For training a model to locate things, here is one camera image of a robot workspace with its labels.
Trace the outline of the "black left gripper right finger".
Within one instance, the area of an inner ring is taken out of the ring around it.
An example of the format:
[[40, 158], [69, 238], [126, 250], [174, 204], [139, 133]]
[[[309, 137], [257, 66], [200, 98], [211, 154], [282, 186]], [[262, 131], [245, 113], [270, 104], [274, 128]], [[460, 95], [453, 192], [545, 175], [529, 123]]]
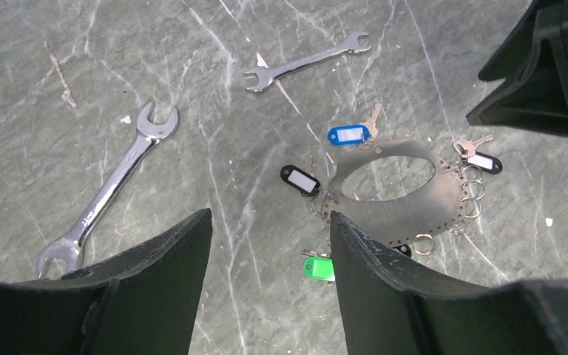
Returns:
[[457, 280], [339, 212], [331, 251], [350, 354], [568, 354], [568, 280]]

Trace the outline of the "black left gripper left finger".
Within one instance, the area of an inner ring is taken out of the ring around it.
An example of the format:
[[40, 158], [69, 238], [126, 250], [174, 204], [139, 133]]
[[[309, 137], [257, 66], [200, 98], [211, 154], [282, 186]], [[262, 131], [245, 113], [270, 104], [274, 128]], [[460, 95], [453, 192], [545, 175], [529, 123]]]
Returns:
[[56, 280], [0, 283], [0, 354], [187, 354], [211, 241], [201, 209]]

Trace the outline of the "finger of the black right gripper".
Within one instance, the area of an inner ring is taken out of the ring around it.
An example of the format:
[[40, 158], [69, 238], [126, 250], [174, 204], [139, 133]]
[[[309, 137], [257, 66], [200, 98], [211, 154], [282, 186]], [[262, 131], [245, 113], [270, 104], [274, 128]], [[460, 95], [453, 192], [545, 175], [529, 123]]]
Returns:
[[471, 126], [506, 126], [568, 137], [568, 59], [562, 36], [536, 30], [526, 64], [466, 119]]
[[561, 0], [533, 0], [508, 37], [478, 73], [480, 81], [496, 81], [518, 70], [532, 48], [533, 30], [539, 10], [562, 4]]

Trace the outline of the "key with green tag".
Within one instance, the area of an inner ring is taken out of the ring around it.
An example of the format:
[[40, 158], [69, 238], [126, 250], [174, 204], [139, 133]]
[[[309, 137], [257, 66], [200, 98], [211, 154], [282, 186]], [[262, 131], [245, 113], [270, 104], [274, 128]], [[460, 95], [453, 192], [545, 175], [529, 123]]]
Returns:
[[328, 284], [335, 282], [334, 264], [329, 252], [318, 253], [312, 250], [304, 250], [301, 255], [305, 257], [302, 269], [307, 277]]

